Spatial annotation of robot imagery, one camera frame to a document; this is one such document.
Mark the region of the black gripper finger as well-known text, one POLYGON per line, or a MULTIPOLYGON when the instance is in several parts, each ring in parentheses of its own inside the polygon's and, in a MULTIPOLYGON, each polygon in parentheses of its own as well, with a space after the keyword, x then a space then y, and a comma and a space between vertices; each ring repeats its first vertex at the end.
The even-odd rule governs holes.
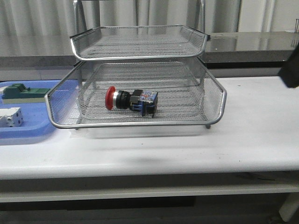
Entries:
POLYGON ((286 63, 278 72, 278 76, 288 88, 299 86, 299 45, 296 46, 286 63))

